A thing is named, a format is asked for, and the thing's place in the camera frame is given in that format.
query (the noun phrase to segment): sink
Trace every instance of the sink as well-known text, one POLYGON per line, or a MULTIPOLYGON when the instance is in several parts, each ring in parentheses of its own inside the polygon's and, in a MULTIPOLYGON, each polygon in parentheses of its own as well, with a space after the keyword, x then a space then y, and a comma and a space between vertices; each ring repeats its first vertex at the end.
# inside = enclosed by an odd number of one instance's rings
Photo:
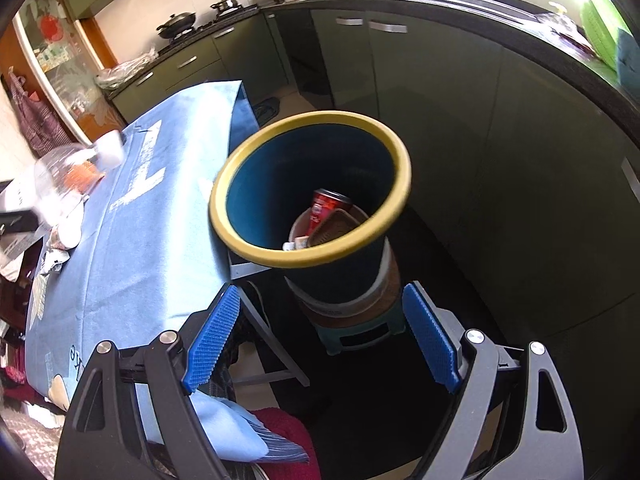
POLYGON ((497 14, 502 18, 511 18, 515 20, 525 20, 527 22, 538 22, 533 14, 529 14, 524 10, 516 9, 500 2, 494 2, 493 0, 438 0, 445 2, 455 2, 457 4, 463 4, 464 6, 480 7, 484 12, 490 14, 497 14))

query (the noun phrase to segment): silver screw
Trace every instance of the silver screw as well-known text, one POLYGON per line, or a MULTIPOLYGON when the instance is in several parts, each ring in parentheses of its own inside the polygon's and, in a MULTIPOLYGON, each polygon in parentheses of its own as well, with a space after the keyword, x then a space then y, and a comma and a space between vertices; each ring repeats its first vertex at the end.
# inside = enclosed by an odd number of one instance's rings
POLYGON ((469 332, 466 333, 466 338, 478 345, 484 341, 484 334, 479 330, 469 330, 469 332))
POLYGON ((536 355, 542 355, 545 353, 545 346, 537 341, 529 343, 529 348, 531 348, 531 351, 536 355))
POLYGON ((98 343, 95 349, 98 351, 98 354, 107 354, 111 351, 111 343, 109 341, 102 341, 98 343))
POLYGON ((178 335, 173 330, 167 330, 166 332, 162 332, 160 334, 160 342, 164 343, 165 345, 174 343, 176 339, 178 339, 178 335))

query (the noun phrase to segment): silver handle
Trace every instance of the silver handle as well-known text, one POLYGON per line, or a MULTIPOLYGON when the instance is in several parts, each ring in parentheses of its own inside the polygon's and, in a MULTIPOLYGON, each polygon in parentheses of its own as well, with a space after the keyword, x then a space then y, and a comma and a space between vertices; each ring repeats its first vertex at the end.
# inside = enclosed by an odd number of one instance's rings
POLYGON ((220 38, 222 36, 224 36, 225 34, 228 34, 230 32, 233 32, 234 30, 236 30, 235 27, 229 27, 227 30, 223 30, 222 32, 219 32, 217 34, 214 34, 213 37, 214 38, 220 38))
POLYGON ((631 187, 631 191, 633 191, 633 194, 638 199, 638 202, 640 202, 640 180, 638 180, 638 176, 636 175, 634 168, 631 166, 631 163, 629 163, 629 161, 626 160, 626 157, 622 161, 621 167, 622 167, 623 173, 626 176, 626 181, 629 183, 629 186, 631 187))
POLYGON ((140 86, 142 85, 143 82, 145 82, 147 79, 149 79, 154 73, 153 72, 149 72, 147 75, 145 75, 140 81, 138 81, 136 83, 136 86, 140 86))
POLYGON ((191 59, 188 59, 184 63, 180 63, 180 65, 178 65, 178 68, 183 68, 187 66, 189 63, 193 63, 194 61, 196 61, 196 59, 198 59, 198 56, 193 56, 191 59))
POLYGON ((338 25, 363 25, 364 20, 360 18, 336 18, 335 23, 338 25))
POLYGON ((369 28, 382 30, 383 32, 399 32, 401 34, 407 33, 406 25, 387 25, 386 23, 369 22, 369 28))

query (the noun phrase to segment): black countertop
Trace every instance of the black countertop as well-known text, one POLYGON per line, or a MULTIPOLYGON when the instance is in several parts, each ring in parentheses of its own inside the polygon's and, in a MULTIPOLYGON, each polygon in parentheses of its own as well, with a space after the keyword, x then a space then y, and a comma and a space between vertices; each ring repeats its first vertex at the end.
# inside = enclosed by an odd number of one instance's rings
POLYGON ((247 7, 246 9, 238 12, 237 14, 234 14, 233 16, 230 16, 229 18, 221 20, 220 22, 217 22, 217 23, 213 23, 210 27, 197 31, 195 34, 189 36, 188 40, 181 41, 180 43, 175 44, 174 46, 169 48, 167 51, 163 52, 160 56, 156 57, 151 63, 149 63, 148 65, 145 65, 142 69, 139 70, 139 72, 136 73, 135 76, 125 81, 123 85, 119 86, 118 88, 112 91, 103 90, 104 96, 108 100, 112 100, 114 97, 120 94, 125 88, 128 88, 129 85, 135 82, 136 79, 138 78, 138 75, 142 75, 143 73, 148 72, 153 67, 169 59, 171 56, 173 56, 177 52, 180 52, 182 49, 189 46, 190 44, 193 44, 196 41, 200 41, 202 38, 206 38, 207 36, 210 36, 211 34, 219 30, 222 30, 225 27, 229 27, 237 22, 240 22, 242 20, 255 16, 259 12, 260 12, 260 9, 257 6, 247 7))
POLYGON ((565 80, 604 111, 640 148, 640 105, 618 84, 612 69, 586 56, 541 23, 500 18, 451 0, 295 0, 265 7, 371 10, 412 16, 461 28, 495 41, 565 80))

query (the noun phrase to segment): trash can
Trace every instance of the trash can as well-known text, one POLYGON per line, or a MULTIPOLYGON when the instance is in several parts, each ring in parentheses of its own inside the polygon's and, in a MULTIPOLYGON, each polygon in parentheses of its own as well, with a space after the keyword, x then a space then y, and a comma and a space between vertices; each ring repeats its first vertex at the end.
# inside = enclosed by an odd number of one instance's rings
POLYGON ((283 269, 318 301, 345 303, 375 282, 385 232, 410 186, 409 155, 387 126, 352 112, 310 112, 267 126, 242 143, 218 173, 209 213, 235 253, 283 269), (369 219, 328 243, 283 251, 291 226, 319 188, 346 195, 369 219))

